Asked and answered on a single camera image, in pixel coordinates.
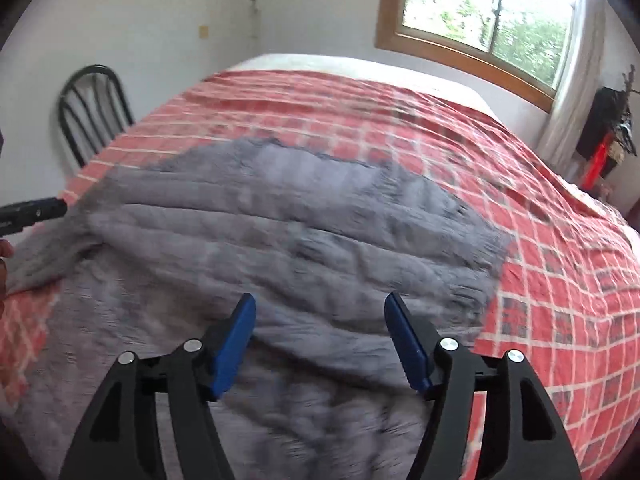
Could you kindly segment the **person's left hand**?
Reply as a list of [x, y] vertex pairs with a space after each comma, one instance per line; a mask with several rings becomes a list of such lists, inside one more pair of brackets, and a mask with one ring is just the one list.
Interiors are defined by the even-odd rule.
[[6, 259], [12, 258], [14, 248], [7, 240], [0, 240], [0, 306], [4, 309], [6, 299], [6, 281], [8, 280], [8, 266]]

